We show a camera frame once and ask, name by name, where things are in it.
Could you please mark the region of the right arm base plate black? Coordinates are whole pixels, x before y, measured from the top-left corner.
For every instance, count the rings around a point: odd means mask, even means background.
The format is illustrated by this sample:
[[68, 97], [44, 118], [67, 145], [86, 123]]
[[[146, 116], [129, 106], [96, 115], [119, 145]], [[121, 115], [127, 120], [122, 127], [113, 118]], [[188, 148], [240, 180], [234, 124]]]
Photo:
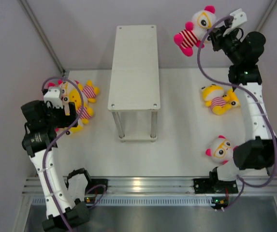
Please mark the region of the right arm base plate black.
[[219, 181], [210, 178], [193, 179], [195, 194], [237, 194], [238, 187], [236, 181]]

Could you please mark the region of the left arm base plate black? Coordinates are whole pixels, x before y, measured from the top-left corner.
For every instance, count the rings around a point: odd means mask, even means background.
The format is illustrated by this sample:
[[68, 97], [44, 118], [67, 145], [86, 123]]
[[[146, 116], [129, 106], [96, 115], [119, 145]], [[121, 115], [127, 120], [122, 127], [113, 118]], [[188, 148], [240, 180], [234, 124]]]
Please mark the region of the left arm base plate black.
[[86, 187], [86, 194], [103, 194], [108, 187], [108, 179], [93, 178]]

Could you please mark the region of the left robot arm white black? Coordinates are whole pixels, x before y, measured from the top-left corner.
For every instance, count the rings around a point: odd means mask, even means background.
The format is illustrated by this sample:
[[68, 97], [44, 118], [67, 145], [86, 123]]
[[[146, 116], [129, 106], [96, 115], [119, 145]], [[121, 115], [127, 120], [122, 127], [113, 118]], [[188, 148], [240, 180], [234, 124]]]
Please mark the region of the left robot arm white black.
[[91, 191], [93, 182], [84, 168], [74, 170], [64, 180], [58, 161], [59, 138], [55, 129], [77, 125], [74, 104], [57, 108], [51, 102], [35, 100], [21, 107], [26, 118], [22, 146], [33, 163], [44, 193], [47, 219], [42, 223], [46, 232], [73, 231], [89, 221], [89, 211], [84, 204], [85, 193]]

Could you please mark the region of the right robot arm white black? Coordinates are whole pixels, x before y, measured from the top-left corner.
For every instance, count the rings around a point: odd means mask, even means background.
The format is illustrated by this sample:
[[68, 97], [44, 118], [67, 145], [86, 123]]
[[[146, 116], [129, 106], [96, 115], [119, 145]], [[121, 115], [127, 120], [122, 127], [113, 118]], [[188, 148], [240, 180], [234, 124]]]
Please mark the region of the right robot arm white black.
[[232, 62], [228, 78], [240, 101], [245, 126], [245, 142], [233, 151], [233, 159], [210, 172], [209, 186], [220, 192], [227, 182], [251, 170], [272, 168], [277, 173], [277, 136], [268, 121], [262, 97], [262, 78], [257, 65], [266, 38], [257, 31], [238, 39], [239, 29], [225, 34], [226, 26], [214, 28], [209, 36], [214, 51], [222, 50]]

